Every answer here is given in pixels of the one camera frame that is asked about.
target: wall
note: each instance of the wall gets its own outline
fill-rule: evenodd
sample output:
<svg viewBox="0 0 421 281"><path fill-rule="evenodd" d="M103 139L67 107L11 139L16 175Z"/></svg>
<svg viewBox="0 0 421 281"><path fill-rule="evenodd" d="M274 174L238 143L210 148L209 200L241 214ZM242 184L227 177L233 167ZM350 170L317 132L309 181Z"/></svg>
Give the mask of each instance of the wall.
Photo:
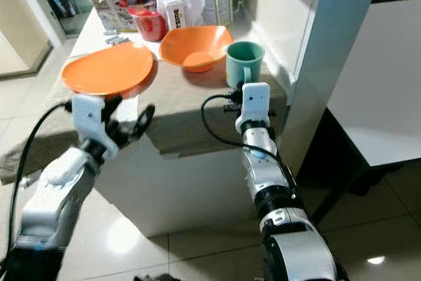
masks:
<svg viewBox="0 0 421 281"><path fill-rule="evenodd" d="M45 50L48 42L25 0L0 0L0 32L27 69L39 59L39 54Z"/></svg>
<svg viewBox="0 0 421 281"><path fill-rule="evenodd" d="M26 70L22 59L12 49L10 43L0 33L0 75L13 71Z"/></svg>
<svg viewBox="0 0 421 281"><path fill-rule="evenodd" d="M293 77L298 77L299 52L307 25L311 23L311 9L315 0L244 1L263 36L283 60L287 71Z"/></svg>

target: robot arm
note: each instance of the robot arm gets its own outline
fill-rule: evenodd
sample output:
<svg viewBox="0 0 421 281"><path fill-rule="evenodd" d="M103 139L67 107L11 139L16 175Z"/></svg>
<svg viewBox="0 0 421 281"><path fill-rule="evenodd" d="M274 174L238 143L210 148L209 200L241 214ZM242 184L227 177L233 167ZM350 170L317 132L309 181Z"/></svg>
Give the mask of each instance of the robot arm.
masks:
<svg viewBox="0 0 421 281"><path fill-rule="evenodd" d="M82 204L91 192L105 160L119 148L139 139L149 126L155 107L139 116L130 133L110 119L120 96L107 102L87 95L72 100L80 145L51 162L39 177L34 196L26 204L21 227L5 263L5 281L53 281L61 268Z"/></svg>
<svg viewBox="0 0 421 281"><path fill-rule="evenodd" d="M243 142L272 154L268 133L270 88L245 84L243 106L235 127ZM308 218L290 171L261 151L244 147L247 185L260 219L266 281L347 280L323 237Z"/></svg>

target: tile floor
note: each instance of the tile floor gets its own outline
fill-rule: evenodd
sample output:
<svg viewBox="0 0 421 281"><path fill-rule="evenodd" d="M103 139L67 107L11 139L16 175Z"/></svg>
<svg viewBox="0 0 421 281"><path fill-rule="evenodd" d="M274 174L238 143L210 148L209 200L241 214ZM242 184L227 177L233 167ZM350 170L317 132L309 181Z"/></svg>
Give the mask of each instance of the tile floor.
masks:
<svg viewBox="0 0 421 281"><path fill-rule="evenodd" d="M74 39L54 50L37 76L0 81L0 152L33 124ZM421 280L421 163L388 174L366 197L345 196L322 221L330 247L351 280ZM18 208L35 187L20 192ZM326 191L303 188L313 212ZM0 186L0 256L11 185ZM96 190L86 199L59 280L129 281L170 272L186 281L262 276L256 220L147 239ZM367 259L385 256L380 265Z"/></svg>

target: orange plate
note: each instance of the orange plate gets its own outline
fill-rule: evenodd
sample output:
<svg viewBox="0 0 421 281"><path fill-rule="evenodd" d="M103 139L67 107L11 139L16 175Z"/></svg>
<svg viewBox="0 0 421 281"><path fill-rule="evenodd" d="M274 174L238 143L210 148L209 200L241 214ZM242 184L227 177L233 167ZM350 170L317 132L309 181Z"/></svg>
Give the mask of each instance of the orange plate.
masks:
<svg viewBox="0 0 421 281"><path fill-rule="evenodd" d="M173 29L162 40L162 59L188 72L206 72L225 57L232 36L224 26Z"/></svg>
<svg viewBox="0 0 421 281"><path fill-rule="evenodd" d="M153 65L147 47L122 43L68 64L61 76L79 93L112 95L130 89L146 78Z"/></svg>

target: gray cloth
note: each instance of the gray cloth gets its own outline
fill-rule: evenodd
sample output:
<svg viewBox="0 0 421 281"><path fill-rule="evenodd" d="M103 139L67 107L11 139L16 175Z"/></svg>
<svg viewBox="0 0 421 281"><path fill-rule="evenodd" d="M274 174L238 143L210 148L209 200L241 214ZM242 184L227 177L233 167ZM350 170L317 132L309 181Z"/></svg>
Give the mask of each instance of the gray cloth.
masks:
<svg viewBox="0 0 421 281"><path fill-rule="evenodd" d="M200 106L207 97L231 91L225 83L224 63L220 62L208 72L194 74L164 61L155 61L151 75L139 88L138 108L140 112L146 104L155 104L155 117L147 135L162 154L190 156L229 148L208 134L200 116ZM278 113L272 119L272 125L279 130L285 109L285 92L265 65L262 66L260 80L271 86L271 106ZM72 96L73 92L59 78L45 102L45 109ZM223 113L221 109L221 105L225 103L226 101L209 103L206 111L209 124L221 136L240 141L240 135L234 129L235 113ZM25 141L30 130L28 127L28 130L22 131L26 135ZM70 114L63 110L55 111L39 129L28 154L24 173L44 168L69 145L76 145L77 142L78 136ZM24 142L19 143L0 156L2 183L14 180L23 147Z"/></svg>

